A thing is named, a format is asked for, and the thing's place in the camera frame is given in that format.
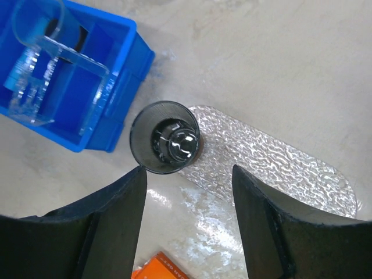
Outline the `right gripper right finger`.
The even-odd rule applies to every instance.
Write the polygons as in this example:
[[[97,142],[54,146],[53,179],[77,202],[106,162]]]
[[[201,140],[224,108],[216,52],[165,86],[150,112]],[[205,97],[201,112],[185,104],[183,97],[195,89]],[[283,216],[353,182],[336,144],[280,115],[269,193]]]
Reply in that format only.
[[[370,278],[371,223],[316,209],[240,166],[232,191],[249,278]]]

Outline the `dark smoked plastic cup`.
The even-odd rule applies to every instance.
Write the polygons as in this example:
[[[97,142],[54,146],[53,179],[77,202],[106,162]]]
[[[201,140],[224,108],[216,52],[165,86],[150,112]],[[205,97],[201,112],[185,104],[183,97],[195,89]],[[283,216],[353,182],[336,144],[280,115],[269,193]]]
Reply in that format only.
[[[194,114],[174,101],[152,103],[139,112],[130,130],[136,162],[154,174],[176,173],[193,164],[203,150]]]

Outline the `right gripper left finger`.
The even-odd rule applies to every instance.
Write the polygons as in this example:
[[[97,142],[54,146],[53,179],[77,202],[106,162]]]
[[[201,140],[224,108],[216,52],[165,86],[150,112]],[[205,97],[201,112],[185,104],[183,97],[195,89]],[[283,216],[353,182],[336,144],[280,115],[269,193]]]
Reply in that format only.
[[[44,216],[2,216],[1,277],[130,278],[146,190],[136,167]]]

